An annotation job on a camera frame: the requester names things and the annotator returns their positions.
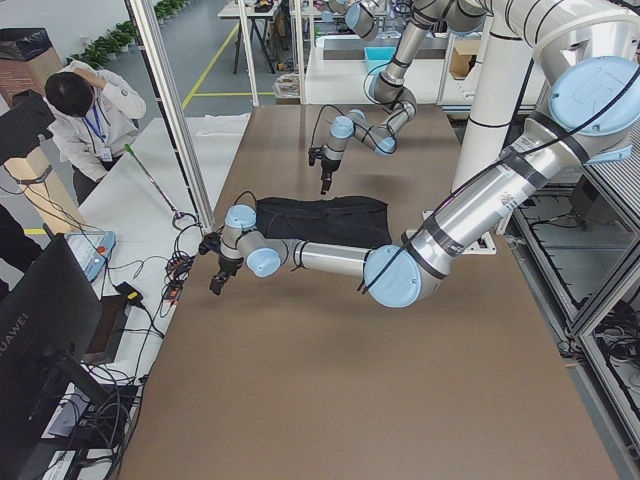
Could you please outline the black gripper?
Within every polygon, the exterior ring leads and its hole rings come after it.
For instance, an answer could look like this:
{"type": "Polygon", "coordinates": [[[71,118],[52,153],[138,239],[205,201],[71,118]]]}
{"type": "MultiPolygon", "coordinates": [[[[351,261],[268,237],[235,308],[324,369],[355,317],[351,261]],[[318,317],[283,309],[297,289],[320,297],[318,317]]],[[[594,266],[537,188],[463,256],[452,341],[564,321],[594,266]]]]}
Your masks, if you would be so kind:
{"type": "Polygon", "coordinates": [[[332,176],[340,168],[340,160],[331,160],[323,158],[321,160],[321,195],[326,195],[332,185],[332,176]]]}
{"type": "Polygon", "coordinates": [[[226,282],[237,274],[242,265],[243,258],[232,259],[220,255],[218,257],[219,270],[212,276],[209,290],[215,295],[220,295],[226,282]]]}

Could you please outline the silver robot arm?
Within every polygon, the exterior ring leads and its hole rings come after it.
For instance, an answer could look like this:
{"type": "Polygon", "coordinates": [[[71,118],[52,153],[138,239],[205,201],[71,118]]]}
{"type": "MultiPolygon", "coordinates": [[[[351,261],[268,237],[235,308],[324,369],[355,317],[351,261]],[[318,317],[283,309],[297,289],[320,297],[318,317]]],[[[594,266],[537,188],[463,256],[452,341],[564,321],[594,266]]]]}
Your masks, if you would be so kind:
{"type": "Polygon", "coordinates": [[[457,257],[560,170],[630,154],[636,13],[608,1],[414,1],[394,55],[369,85],[387,118],[374,125],[360,110],[341,114],[328,139],[310,147],[324,188],[351,141],[396,151],[417,113],[405,76],[427,30],[442,21],[469,34],[485,20],[492,25],[452,192],[415,230],[392,244],[382,220],[365,219],[366,198],[234,205],[201,244],[218,256],[212,292],[242,267],[266,277],[290,265],[358,275],[379,304],[406,307],[435,292],[457,257]]]}
{"type": "Polygon", "coordinates": [[[481,24],[487,9],[478,1],[412,1],[410,17],[390,61],[372,73],[368,95],[387,112],[386,120],[369,123],[362,111],[354,109],[336,116],[331,122],[330,136],[321,146],[309,148],[309,164],[319,162],[322,167],[321,193],[326,194],[343,159],[349,140],[355,138],[379,155],[391,155],[397,149],[396,136],[414,119],[417,102],[410,89],[404,86],[405,73],[415,59],[428,27],[439,20],[458,33],[467,34],[481,24]]]}

